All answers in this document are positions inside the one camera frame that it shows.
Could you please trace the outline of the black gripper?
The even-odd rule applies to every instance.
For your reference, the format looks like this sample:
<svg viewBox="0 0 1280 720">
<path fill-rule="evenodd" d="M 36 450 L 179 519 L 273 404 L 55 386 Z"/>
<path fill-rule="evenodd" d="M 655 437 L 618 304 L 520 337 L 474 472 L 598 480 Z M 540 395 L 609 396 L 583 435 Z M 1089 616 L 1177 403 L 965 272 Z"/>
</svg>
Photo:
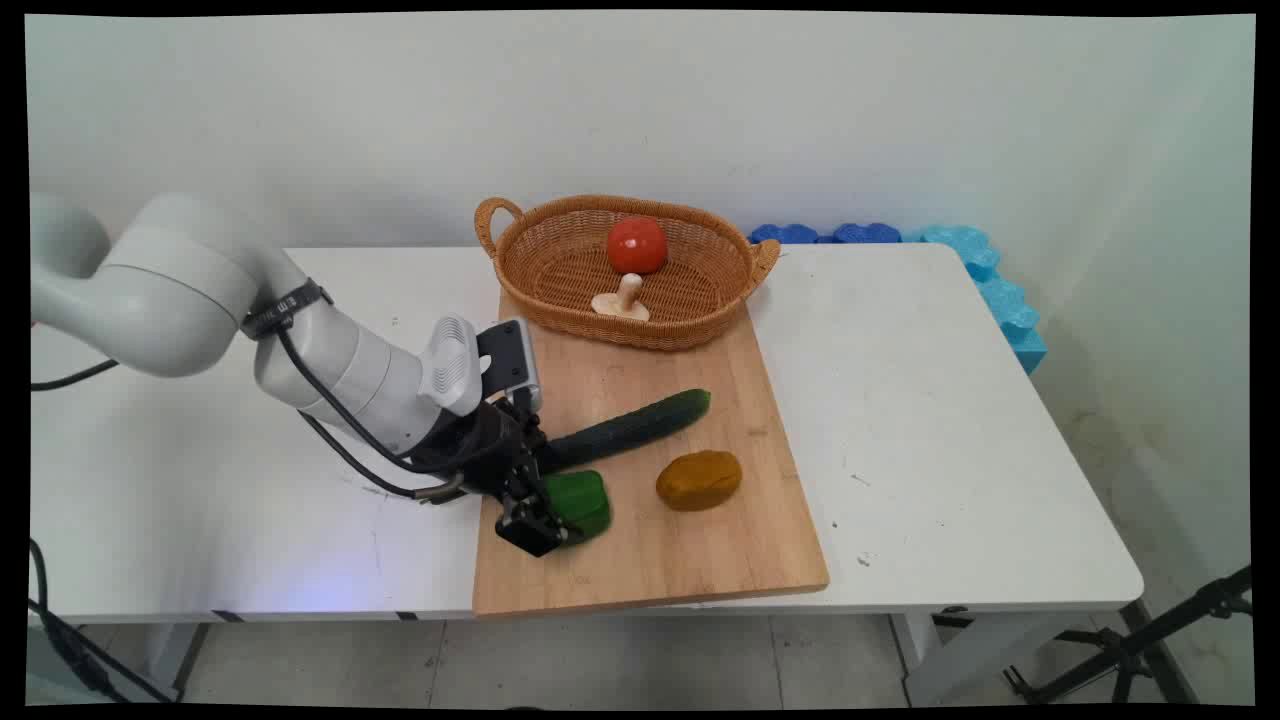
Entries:
<svg viewBox="0 0 1280 720">
<path fill-rule="evenodd" d="M 413 466 L 444 483 L 416 489 L 413 497 L 471 493 L 500 498 L 497 536 L 535 559 L 543 557 L 573 537 L 545 486 L 529 482 L 529 461 L 540 477 L 550 474 L 547 443 L 534 392 L 513 392 L 512 398 L 494 404 L 483 401 L 467 416 L 443 411 L 413 446 Z"/>
</svg>

